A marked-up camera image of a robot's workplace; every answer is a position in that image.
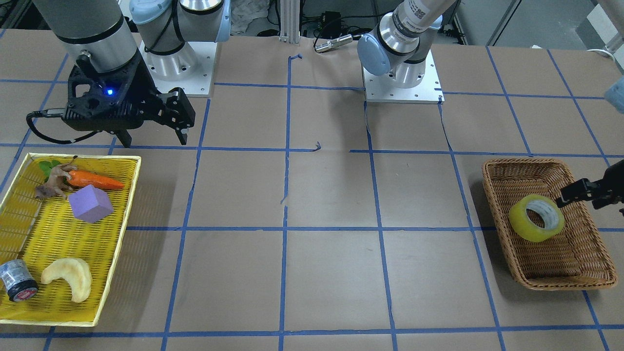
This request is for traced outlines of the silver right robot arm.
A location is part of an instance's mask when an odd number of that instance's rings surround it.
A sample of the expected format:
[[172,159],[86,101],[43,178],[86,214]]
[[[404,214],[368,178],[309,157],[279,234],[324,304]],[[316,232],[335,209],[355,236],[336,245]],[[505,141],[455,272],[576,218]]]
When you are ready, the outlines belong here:
[[74,61],[65,107],[33,111],[31,131],[45,141],[73,144],[98,133],[130,147],[129,130],[145,121],[170,127],[186,145],[195,111],[182,83],[200,77],[208,57],[194,42],[231,34],[229,0],[132,0],[139,47],[113,0],[36,0],[47,25]]

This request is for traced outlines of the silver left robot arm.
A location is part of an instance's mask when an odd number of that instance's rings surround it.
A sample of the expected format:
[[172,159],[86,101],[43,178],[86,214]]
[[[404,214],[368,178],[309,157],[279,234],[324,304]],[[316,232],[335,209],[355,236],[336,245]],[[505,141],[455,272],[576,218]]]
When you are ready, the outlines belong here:
[[[431,46],[451,0],[404,0],[381,16],[357,42],[368,102],[441,103]],[[623,163],[610,166],[599,180],[581,178],[564,186],[558,207],[589,201],[595,209],[623,201]]]

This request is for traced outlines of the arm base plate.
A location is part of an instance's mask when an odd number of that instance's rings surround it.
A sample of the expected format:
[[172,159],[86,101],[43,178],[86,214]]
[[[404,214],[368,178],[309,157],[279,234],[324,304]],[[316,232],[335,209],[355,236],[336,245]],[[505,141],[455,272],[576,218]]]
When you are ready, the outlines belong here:
[[423,62],[404,62],[381,76],[363,67],[362,75],[366,101],[370,103],[442,104],[445,101],[431,50]]
[[216,42],[186,42],[180,51],[159,56],[139,51],[150,71],[156,88],[161,93],[179,87],[188,97],[209,98],[212,93],[217,53]]

